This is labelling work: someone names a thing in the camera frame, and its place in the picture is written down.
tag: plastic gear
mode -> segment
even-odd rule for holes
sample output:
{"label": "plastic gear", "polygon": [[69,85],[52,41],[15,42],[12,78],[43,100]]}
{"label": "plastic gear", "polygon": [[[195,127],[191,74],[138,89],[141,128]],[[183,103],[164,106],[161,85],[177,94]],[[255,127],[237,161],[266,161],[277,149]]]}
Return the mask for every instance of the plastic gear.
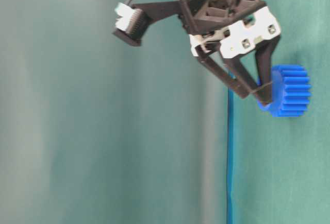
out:
{"label": "plastic gear", "polygon": [[263,111],[274,117],[299,117],[307,111],[309,97],[309,77],[302,66],[277,65],[272,67],[273,102],[267,106],[260,103]]}

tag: bolt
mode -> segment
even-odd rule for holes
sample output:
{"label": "bolt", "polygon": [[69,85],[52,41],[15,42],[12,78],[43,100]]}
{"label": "bolt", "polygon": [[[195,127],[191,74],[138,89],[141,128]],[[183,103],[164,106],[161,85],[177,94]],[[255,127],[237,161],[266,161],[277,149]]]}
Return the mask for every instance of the bolt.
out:
{"label": "bolt", "polygon": [[250,44],[250,42],[249,42],[248,39],[243,40],[243,41],[242,41],[242,45],[243,45],[243,47],[244,47],[245,49],[248,49],[248,48],[251,46],[251,44]]}
{"label": "bolt", "polygon": [[274,26],[274,25],[270,25],[270,26],[268,27],[268,32],[269,32],[271,35],[273,35],[274,33],[276,33],[276,28],[275,28],[275,26]]}

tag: blue line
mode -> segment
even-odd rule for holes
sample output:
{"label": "blue line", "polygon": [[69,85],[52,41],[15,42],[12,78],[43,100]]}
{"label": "blue line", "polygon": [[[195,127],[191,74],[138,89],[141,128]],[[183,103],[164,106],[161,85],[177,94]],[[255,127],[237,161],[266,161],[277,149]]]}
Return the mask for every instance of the blue line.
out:
{"label": "blue line", "polygon": [[228,89],[228,141],[227,141],[227,224],[233,224],[233,166],[234,166],[234,95]]}

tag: gear teeth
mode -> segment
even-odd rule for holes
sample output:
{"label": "gear teeth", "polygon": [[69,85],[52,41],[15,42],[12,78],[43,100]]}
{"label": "gear teeth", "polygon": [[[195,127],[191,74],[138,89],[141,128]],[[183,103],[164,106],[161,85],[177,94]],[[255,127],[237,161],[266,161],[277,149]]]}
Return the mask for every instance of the gear teeth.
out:
{"label": "gear teeth", "polygon": [[277,68],[283,77],[283,103],[278,111],[279,116],[298,117],[307,110],[309,97],[309,77],[307,71],[298,65],[279,65]]}
{"label": "gear teeth", "polygon": [[311,85],[304,67],[299,65],[277,65],[272,67],[273,102],[263,111],[274,117],[299,117],[307,110]]}

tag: teal backdrop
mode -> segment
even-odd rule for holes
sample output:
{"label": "teal backdrop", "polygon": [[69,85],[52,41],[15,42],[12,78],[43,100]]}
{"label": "teal backdrop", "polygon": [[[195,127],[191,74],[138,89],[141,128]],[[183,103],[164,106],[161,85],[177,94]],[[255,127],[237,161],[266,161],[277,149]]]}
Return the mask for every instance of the teal backdrop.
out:
{"label": "teal backdrop", "polygon": [[227,89],[123,1],[0,0],[0,223],[226,222]]}
{"label": "teal backdrop", "polygon": [[234,223],[329,223],[330,0],[266,1],[283,31],[273,64],[303,65],[312,98],[303,117],[273,118],[234,97]]}

